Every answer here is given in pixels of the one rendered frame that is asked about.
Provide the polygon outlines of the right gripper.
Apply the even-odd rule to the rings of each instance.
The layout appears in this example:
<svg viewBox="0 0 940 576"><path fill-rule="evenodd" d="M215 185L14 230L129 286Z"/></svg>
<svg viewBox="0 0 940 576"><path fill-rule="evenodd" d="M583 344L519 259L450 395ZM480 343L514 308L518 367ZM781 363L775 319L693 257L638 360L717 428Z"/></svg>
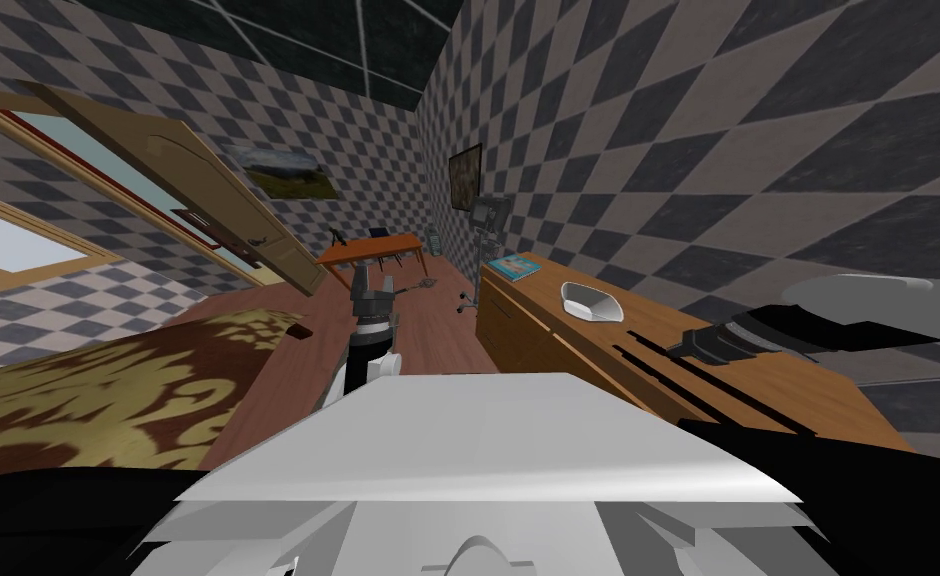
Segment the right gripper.
<svg viewBox="0 0 940 576"><path fill-rule="evenodd" d="M731 332L725 324L686 330L681 341L669 347L666 354L673 358L693 358L703 364L724 366L752 359L751 342Z"/></svg>

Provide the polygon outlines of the bed with patterned cover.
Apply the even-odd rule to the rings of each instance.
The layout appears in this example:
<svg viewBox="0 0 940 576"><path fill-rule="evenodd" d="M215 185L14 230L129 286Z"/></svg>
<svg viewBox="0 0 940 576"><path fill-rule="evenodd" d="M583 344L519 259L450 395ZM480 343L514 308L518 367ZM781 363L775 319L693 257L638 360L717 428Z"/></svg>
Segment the bed with patterned cover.
<svg viewBox="0 0 940 576"><path fill-rule="evenodd" d="M275 348L308 334L252 308L0 368L0 475L196 470Z"/></svg>

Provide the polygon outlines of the dark framed wall picture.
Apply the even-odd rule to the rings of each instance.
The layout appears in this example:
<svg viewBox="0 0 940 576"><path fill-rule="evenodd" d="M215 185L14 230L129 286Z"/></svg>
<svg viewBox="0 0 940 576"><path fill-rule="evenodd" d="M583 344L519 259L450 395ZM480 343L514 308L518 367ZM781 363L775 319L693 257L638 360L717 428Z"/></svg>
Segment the dark framed wall picture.
<svg viewBox="0 0 940 576"><path fill-rule="evenodd" d="M448 188L454 210L469 211L479 195L482 150L481 143L476 143L448 159Z"/></svg>

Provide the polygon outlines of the wooden dresser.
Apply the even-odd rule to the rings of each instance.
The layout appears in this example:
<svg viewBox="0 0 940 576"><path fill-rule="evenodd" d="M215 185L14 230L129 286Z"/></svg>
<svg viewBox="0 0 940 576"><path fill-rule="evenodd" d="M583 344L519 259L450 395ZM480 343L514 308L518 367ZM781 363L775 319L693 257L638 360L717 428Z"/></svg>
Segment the wooden dresser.
<svg viewBox="0 0 940 576"><path fill-rule="evenodd" d="M565 283L621 304L620 323L564 311ZM667 348L701 322L546 259L511 282L481 266L476 334L503 373L569 373L671 423L702 420L890 449L908 442L848 378L784 353L715 367Z"/></svg>

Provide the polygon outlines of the white dish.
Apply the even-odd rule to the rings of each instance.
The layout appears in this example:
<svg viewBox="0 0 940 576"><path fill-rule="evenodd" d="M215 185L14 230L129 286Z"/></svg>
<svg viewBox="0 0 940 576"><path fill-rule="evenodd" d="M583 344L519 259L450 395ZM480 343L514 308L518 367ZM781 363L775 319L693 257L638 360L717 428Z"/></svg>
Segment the white dish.
<svg viewBox="0 0 940 576"><path fill-rule="evenodd" d="M560 289L563 310L568 315L595 323L624 322L623 308L612 295L587 285L565 282Z"/></svg>

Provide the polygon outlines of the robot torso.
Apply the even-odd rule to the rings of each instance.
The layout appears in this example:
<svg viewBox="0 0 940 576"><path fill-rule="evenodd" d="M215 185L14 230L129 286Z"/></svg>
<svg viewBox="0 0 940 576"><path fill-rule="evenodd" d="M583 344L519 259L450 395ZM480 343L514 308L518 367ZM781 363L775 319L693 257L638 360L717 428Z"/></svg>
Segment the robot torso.
<svg viewBox="0 0 940 576"><path fill-rule="evenodd" d="M131 576L839 576L798 502L569 374L391 376L188 488Z"/></svg>

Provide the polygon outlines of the blue book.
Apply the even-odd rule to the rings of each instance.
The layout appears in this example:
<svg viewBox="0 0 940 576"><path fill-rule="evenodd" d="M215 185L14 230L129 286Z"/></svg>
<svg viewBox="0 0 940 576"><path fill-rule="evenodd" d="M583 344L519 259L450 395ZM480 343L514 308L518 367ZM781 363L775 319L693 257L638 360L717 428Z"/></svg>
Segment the blue book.
<svg viewBox="0 0 940 576"><path fill-rule="evenodd" d="M515 283L541 270L541 265L520 255L509 255L487 262L487 268Z"/></svg>

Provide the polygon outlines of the grey office chair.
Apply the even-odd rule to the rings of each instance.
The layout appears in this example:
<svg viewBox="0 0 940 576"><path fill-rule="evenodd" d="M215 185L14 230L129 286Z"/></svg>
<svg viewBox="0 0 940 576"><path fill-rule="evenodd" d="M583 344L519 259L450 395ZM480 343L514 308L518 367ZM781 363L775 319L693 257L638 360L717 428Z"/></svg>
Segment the grey office chair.
<svg viewBox="0 0 940 576"><path fill-rule="evenodd" d="M463 313L466 308L479 306L481 265L495 259L497 251L502 247L502 243L495 238L503 234L512 205L511 197L478 196L473 200L469 211L470 227L476 233L473 256L473 294L470 295L466 291L460 293L462 303L457 308L458 313Z"/></svg>

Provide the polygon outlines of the window with wooden frame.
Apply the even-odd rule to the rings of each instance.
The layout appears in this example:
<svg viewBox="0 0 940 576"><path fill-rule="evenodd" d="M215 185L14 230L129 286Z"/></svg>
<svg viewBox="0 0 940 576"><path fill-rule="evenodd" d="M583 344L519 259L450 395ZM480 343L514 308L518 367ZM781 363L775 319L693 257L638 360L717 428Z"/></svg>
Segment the window with wooden frame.
<svg viewBox="0 0 940 576"><path fill-rule="evenodd" d="M0 201L0 292L121 259Z"/></svg>

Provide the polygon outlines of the tan wooden door leaf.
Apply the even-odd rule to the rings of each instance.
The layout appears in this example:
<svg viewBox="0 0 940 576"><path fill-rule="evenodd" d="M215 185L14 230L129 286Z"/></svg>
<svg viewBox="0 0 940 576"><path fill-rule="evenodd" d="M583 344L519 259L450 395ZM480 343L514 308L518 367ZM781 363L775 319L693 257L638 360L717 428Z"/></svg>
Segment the tan wooden door leaf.
<svg viewBox="0 0 940 576"><path fill-rule="evenodd" d="M255 285L285 282L311 296L325 280L323 266L185 123L26 86L51 111L15 118L169 234ZM247 243L263 236L265 246Z"/></svg>

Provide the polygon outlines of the landscape wall picture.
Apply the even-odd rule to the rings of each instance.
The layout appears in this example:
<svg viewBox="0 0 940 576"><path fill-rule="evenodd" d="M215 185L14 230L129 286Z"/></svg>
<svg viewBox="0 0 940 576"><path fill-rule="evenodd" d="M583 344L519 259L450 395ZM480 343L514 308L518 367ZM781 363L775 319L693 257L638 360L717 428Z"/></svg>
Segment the landscape wall picture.
<svg viewBox="0 0 940 576"><path fill-rule="evenodd" d="M338 191L323 166L310 154L239 145L225 151L270 199L336 200Z"/></svg>

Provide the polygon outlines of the orange wooden table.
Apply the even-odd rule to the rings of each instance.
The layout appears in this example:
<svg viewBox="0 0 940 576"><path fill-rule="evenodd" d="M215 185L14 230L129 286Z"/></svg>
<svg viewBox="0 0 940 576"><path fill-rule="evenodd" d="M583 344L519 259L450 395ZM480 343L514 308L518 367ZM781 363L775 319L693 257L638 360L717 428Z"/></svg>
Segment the orange wooden table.
<svg viewBox="0 0 940 576"><path fill-rule="evenodd" d="M423 245L413 234L359 238L348 241L345 245L333 244L315 260L315 263L324 266L346 290L350 290L350 283L335 268L336 265L350 264L354 266L355 262L358 261L384 258L403 252L413 252L422 265L424 275L429 275L424 259Z"/></svg>

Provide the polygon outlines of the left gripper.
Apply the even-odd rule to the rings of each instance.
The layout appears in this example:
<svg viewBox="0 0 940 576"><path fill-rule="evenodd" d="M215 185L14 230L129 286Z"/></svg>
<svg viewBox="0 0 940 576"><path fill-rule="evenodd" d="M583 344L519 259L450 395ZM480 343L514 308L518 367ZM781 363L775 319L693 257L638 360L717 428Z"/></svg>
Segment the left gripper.
<svg viewBox="0 0 940 576"><path fill-rule="evenodd" d="M358 325L388 324L391 321L395 300L394 278L386 275L381 290L369 290L367 265L354 266L352 316Z"/></svg>

